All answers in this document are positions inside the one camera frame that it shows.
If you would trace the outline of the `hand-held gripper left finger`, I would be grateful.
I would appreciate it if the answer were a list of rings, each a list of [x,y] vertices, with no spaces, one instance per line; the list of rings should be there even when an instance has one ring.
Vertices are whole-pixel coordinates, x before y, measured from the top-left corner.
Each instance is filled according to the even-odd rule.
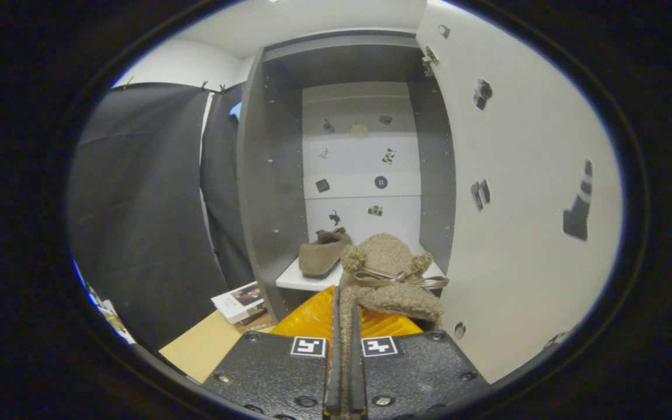
[[[338,417],[339,295],[335,286],[317,293],[290,315],[283,333],[243,333],[203,388],[249,417]]]

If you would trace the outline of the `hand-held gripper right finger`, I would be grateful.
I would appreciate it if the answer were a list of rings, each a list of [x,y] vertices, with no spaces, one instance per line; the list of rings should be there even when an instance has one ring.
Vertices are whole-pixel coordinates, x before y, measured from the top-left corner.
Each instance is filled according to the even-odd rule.
[[[443,330],[363,338],[353,306],[349,413],[353,419],[438,419],[487,396],[491,385]]]

